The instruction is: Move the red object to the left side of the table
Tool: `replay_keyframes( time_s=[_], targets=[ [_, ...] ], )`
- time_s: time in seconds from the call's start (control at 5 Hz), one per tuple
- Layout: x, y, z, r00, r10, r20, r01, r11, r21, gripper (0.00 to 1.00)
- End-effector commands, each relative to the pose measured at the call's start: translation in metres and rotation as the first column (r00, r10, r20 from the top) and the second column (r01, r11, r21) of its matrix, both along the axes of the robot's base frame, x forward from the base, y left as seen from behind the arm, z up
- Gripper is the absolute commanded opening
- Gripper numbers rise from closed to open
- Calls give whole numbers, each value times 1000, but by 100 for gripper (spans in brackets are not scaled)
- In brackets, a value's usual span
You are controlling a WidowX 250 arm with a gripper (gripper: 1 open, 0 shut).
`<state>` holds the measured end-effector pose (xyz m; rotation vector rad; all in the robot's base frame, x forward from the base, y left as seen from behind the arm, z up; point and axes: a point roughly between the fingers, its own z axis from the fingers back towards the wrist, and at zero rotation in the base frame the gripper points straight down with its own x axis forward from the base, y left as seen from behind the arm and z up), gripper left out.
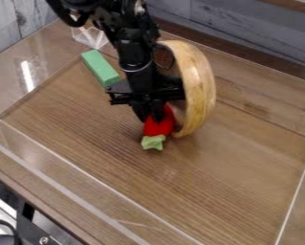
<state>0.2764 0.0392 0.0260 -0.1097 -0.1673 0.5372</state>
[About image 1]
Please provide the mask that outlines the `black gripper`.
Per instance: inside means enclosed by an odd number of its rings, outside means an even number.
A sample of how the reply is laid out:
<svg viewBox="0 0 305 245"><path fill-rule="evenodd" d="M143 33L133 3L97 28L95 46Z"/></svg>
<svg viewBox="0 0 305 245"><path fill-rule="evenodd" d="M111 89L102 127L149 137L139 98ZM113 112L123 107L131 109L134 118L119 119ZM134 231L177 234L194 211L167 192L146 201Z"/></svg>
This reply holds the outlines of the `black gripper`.
<svg viewBox="0 0 305 245"><path fill-rule="evenodd" d="M105 92L109 95L110 105L130 104L142 123L150 113L155 123L162 120L163 101L185 99L182 79L162 74L154 64L141 71L126 73L125 78L110 84Z"/></svg>

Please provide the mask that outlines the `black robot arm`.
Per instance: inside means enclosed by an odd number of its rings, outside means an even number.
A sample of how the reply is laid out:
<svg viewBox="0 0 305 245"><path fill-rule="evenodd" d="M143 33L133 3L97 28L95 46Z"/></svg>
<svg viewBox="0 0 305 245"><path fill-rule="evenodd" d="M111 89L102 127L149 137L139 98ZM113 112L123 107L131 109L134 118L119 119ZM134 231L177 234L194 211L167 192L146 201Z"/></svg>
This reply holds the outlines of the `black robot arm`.
<svg viewBox="0 0 305 245"><path fill-rule="evenodd" d="M131 107L141 121L159 122L165 105L185 98L182 80L161 73L155 62L159 29L145 0L45 0L57 17L71 28L86 23L99 29L115 50L125 78L106 87L109 103Z"/></svg>

